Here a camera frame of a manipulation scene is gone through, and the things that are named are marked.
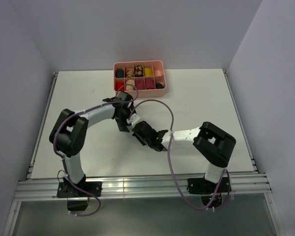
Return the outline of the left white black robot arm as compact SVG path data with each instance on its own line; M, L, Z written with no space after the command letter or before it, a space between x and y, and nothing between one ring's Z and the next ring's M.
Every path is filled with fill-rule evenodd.
M60 113L49 141L53 144L55 154L62 160L65 173L63 184L71 195L90 195L80 159L88 128L101 121L114 119L120 132L129 132L127 120L134 109L133 101L130 94L121 91L93 108L80 112L64 109Z

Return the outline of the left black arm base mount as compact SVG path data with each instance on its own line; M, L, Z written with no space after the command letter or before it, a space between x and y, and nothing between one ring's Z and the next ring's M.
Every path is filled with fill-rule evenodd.
M99 197L102 191L102 182L93 181L85 182L82 191L73 187L69 182L60 182L56 194L57 199L67 200L67 209L69 213L79 217L91 216L97 213L101 208L101 201ZM90 207L90 199L94 198L98 202L97 208L93 212L86 213Z

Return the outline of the maroon purple striped sock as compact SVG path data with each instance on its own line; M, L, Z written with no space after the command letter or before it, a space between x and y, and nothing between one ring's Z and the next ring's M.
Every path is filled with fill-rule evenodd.
M155 89L155 83L153 78L145 78L145 88L146 90Z

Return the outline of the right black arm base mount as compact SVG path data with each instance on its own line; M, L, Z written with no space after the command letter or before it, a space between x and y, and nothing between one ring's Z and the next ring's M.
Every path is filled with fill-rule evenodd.
M211 200L211 195L214 193L217 184L207 181L204 178L189 178L187 182L188 193L193 195L201 195L201 201L203 205L207 205ZM218 187L217 194L209 208L221 206L223 203L222 194L230 194L231 190L232 188L230 186L229 179L227 177L223 177Z

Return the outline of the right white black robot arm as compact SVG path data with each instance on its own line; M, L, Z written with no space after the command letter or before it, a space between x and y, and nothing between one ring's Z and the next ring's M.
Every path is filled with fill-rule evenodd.
M212 192L220 185L220 177L228 166L236 139L211 122L189 130L156 131L146 121L131 123L133 136L155 151L194 148L208 161L203 179L204 189Z

